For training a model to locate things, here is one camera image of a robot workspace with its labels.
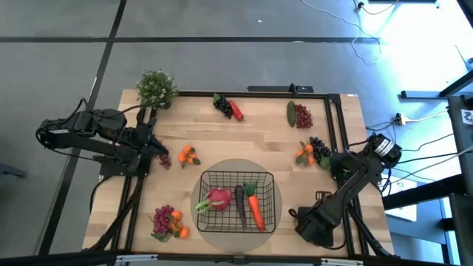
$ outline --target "wooden tabletop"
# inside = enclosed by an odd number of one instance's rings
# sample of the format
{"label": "wooden tabletop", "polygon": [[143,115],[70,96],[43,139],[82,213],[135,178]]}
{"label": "wooden tabletop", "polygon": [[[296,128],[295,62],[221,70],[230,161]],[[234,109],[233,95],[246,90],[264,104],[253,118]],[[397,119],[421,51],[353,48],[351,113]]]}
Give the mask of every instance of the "wooden tabletop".
{"label": "wooden tabletop", "polygon": [[[135,228],[132,251],[144,253],[225,253],[208,244],[196,229],[191,218],[190,198],[203,171],[219,161],[242,158],[251,160],[273,174],[282,195],[282,216],[271,238],[259,248],[247,252],[263,256],[346,256],[347,249],[327,250],[304,241],[295,231],[289,208],[309,206],[314,203],[315,191],[336,191],[330,173],[319,166],[301,167],[295,164],[299,141],[318,137],[330,146],[324,101],[297,99],[296,104],[306,106],[313,116],[310,129],[291,128],[287,124],[288,99],[232,98],[245,115],[245,122],[227,119],[212,105],[212,98],[178,97],[168,110],[160,110],[154,132],[157,139],[169,150],[172,167],[167,171],[154,160],[144,181],[139,214]],[[344,120],[350,143],[367,137],[361,107],[356,95],[341,95]],[[119,109],[137,104],[133,89],[123,91]],[[128,126],[136,125],[138,109],[126,113]],[[335,106],[332,106],[338,149],[341,136]],[[177,154],[185,145],[197,150],[202,164],[181,169]],[[124,177],[113,177],[104,182],[96,192],[94,206],[84,238],[84,248],[95,244],[117,215]],[[368,228],[389,252],[393,252],[391,238],[384,214],[381,195],[377,188],[368,185],[360,194],[361,210]],[[155,208],[172,205],[181,210],[183,224],[190,228],[188,239],[171,239],[158,242],[150,236],[153,225],[148,216]],[[352,221],[352,235],[356,253],[360,253],[358,232]],[[128,219],[123,224],[119,248],[124,247]],[[344,239],[342,225],[334,230],[335,245]]]}

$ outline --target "black wire basket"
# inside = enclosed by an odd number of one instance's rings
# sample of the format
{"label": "black wire basket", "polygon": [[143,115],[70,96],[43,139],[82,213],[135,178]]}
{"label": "black wire basket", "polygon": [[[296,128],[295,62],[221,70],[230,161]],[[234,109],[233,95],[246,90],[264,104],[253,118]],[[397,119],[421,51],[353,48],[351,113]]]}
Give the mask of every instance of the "black wire basket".
{"label": "black wire basket", "polygon": [[[254,196],[258,198],[259,210],[265,223],[260,231],[254,221],[248,197],[243,196],[246,226],[243,227],[235,203],[235,186],[256,182]],[[228,188],[231,191],[230,205],[224,211],[211,209],[197,215],[197,229],[201,232],[220,233],[273,233],[276,230],[276,205],[274,200],[274,177],[267,172],[205,171],[200,176],[199,202],[212,188]]]}

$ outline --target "purple eggplant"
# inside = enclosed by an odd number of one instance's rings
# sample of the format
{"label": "purple eggplant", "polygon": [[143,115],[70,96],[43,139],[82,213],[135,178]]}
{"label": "purple eggplant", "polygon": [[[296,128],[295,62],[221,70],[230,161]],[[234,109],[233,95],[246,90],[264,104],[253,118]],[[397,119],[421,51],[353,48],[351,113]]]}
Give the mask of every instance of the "purple eggplant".
{"label": "purple eggplant", "polygon": [[236,209],[239,213],[239,218],[242,220],[243,227],[246,227],[246,215],[245,215],[245,204],[243,204],[243,187],[241,185],[237,185],[235,187],[235,202]]}

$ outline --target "gray floor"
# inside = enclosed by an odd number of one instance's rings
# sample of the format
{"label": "gray floor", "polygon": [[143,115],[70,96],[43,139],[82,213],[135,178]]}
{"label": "gray floor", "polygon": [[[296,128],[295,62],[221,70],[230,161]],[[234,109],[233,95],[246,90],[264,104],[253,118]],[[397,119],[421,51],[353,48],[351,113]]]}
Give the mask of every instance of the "gray floor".
{"label": "gray floor", "polygon": [[[121,90],[132,88],[144,69],[163,68],[176,78],[182,90],[242,91],[248,85],[294,82],[314,86],[321,93],[356,93],[364,121],[372,125],[391,119],[396,112],[410,118],[439,112],[445,108],[445,101],[400,101],[398,93],[404,89],[441,90],[467,72],[465,58],[457,47],[471,38],[471,28],[454,0],[439,1],[438,9],[433,4],[399,4],[379,16],[357,14],[350,0],[308,1],[349,21],[361,21],[367,31],[386,40],[381,60],[367,66],[355,57],[349,43],[115,44],[96,106],[116,107]],[[108,36],[118,4],[118,0],[0,0],[0,37]],[[381,10],[386,6],[368,7]],[[128,0],[118,29],[122,37],[356,34],[354,27],[289,0]],[[356,45],[362,55],[378,55],[374,44]],[[0,257],[26,256],[37,248],[66,158],[43,150],[34,131],[43,119],[66,117],[80,97],[88,97],[104,47],[0,44],[0,162],[29,171],[24,179],[3,176],[0,180]],[[398,127],[396,138],[403,148],[415,149],[451,131],[447,115],[441,115]],[[385,133],[393,136],[392,129]],[[449,138],[405,154],[404,159],[454,150],[455,143]],[[433,161],[399,168],[416,170]],[[419,175],[437,180],[460,171],[457,162],[451,162],[451,166],[457,171],[442,165]],[[97,165],[79,161],[53,253],[80,250],[89,193],[97,176]],[[396,253],[402,257],[442,259],[441,253],[430,252],[435,250],[432,245],[439,245],[399,235],[393,235],[393,241]]]}

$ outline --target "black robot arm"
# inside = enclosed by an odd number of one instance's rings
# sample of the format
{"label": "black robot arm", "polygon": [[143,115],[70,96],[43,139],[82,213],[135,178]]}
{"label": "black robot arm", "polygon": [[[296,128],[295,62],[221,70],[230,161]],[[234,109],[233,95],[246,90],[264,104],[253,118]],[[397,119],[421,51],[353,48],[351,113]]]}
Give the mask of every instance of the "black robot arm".
{"label": "black robot arm", "polygon": [[[65,119],[43,121],[36,137],[48,149],[75,147],[102,154],[94,160],[109,168],[119,166],[117,173],[134,175],[143,157],[169,152],[153,135],[155,118],[148,123],[138,121],[136,128],[126,127],[126,122],[125,115],[114,109],[82,111]],[[97,135],[109,142],[93,138]]]}
{"label": "black robot arm", "polygon": [[[312,207],[299,207],[297,213],[290,210],[290,214],[298,221],[296,232],[304,240],[330,248],[333,245],[332,230],[340,223],[347,207],[352,216],[355,213],[350,201],[368,183],[381,181],[381,172],[385,168],[394,167],[401,158],[401,147],[382,134],[374,134],[363,143],[366,146],[358,153],[345,151],[343,154],[335,153],[330,158],[333,176],[344,181],[336,193],[317,201]],[[387,252],[374,239],[359,216],[353,218],[373,250],[379,255],[386,255]]]}

